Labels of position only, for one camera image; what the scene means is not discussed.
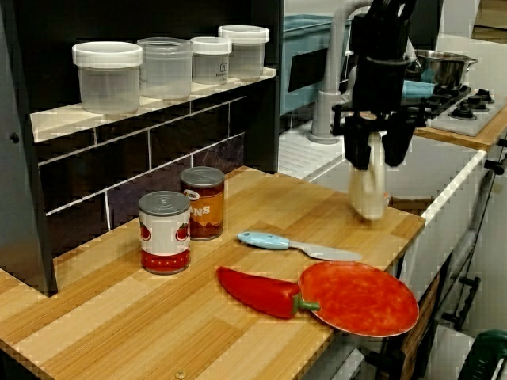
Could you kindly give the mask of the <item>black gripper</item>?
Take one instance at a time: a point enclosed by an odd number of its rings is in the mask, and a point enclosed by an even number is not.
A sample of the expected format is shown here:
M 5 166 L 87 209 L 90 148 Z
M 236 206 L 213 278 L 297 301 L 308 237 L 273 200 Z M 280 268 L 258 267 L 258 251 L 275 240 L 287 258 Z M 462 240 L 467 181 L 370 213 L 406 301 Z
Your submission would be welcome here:
M 385 162 L 397 167 L 405 159 L 414 129 L 424 127 L 422 100 L 405 102 L 402 89 L 410 59 L 378 60 L 361 56 L 349 77 L 348 100 L 336 103 L 331 133 L 345 136 L 345 158 L 356 169 L 368 169 L 372 132 L 385 131 Z

